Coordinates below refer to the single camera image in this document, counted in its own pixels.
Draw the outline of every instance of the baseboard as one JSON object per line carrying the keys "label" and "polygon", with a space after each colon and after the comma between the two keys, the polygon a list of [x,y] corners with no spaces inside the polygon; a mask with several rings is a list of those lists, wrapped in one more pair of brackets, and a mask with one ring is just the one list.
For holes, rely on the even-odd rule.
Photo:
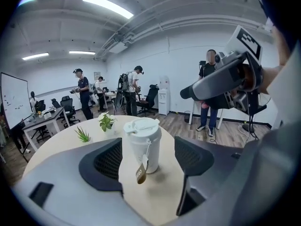
{"label": "baseboard", "polygon": [[[180,114],[180,115],[190,115],[190,114],[188,114],[188,113],[184,113],[184,112],[174,112],[174,111],[170,111],[170,113],[174,113],[174,114]],[[198,114],[193,114],[192,115],[193,117],[199,117],[200,118],[200,116],[201,115],[198,115]],[[228,118],[223,118],[222,119],[223,121],[229,121],[229,122],[237,122],[237,123],[245,123],[245,121],[243,121],[243,120],[235,120],[235,119],[228,119]],[[264,122],[256,122],[256,121],[253,121],[253,124],[254,125],[264,125],[264,126],[267,126],[268,128],[272,128],[272,126],[270,125],[270,124],[268,124],[268,123],[264,123]]]}

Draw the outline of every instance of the black hair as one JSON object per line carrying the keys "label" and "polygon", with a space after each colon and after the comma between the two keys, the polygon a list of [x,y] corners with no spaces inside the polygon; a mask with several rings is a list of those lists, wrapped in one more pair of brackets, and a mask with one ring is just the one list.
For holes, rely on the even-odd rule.
{"label": "black hair", "polygon": [[210,50],[208,50],[208,51],[207,51],[207,53],[208,53],[209,51],[213,51],[213,52],[214,52],[214,54],[216,54],[216,51],[215,51],[214,49],[210,49]]}
{"label": "black hair", "polygon": [[140,65],[136,66],[134,70],[140,70],[140,72],[142,72],[142,67]]}

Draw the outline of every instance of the gray desk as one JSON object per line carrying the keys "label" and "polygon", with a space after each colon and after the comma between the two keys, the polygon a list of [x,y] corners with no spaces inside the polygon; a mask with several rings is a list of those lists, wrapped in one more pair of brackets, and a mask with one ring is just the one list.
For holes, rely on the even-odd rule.
{"label": "gray desk", "polygon": [[33,147],[33,149],[35,151],[37,151],[38,148],[36,147],[35,143],[33,142],[32,138],[30,137],[30,135],[28,134],[28,132],[31,131],[31,130],[37,129],[39,127],[42,127],[42,126],[46,126],[47,124],[53,123],[56,132],[59,133],[60,129],[58,127],[56,119],[60,116],[60,114],[62,112],[64,113],[64,116],[65,116],[65,119],[66,119],[66,123],[67,123],[67,125],[69,127],[70,124],[68,122],[68,118],[67,118],[66,112],[64,110],[64,107],[60,107],[60,108],[57,108],[56,111],[53,114],[51,114],[50,118],[44,119],[44,117],[42,117],[42,118],[38,117],[38,118],[36,118],[35,122],[31,121],[29,124],[27,124],[23,128],[23,131],[24,131],[24,133],[25,133],[25,135],[26,135],[26,137],[27,137],[30,145],[32,145],[32,147]]}

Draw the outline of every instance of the potted plant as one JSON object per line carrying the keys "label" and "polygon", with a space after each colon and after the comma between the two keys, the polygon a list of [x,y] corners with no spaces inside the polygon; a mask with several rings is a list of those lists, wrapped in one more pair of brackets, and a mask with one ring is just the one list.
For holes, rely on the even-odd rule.
{"label": "potted plant", "polygon": [[109,115],[108,112],[101,113],[98,117],[99,126],[104,132],[115,134],[114,122],[117,119],[114,115]]}
{"label": "potted plant", "polygon": [[84,132],[82,127],[81,128],[77,127],[77,130],[75,130],[75,132],[78,134],[78,138],[81,140],[82,143],[84,144],[92,143],[92,139],[89,136],[89,133],[87,133],[86,131]]}

